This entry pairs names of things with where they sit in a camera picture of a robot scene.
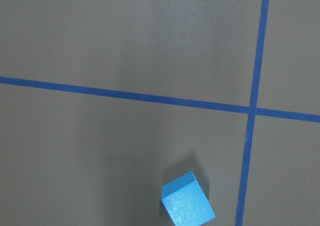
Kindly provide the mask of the blue wooden block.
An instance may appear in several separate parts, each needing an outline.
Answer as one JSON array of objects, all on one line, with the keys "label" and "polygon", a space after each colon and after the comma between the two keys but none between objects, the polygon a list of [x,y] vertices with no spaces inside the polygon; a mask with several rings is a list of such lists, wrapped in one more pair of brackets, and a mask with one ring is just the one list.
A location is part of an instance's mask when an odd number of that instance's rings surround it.
[{"label": "blue wooden block", "polygon": [[192,171],[162,186],[160,199],[174,225],[203,225],[216,217]]}]

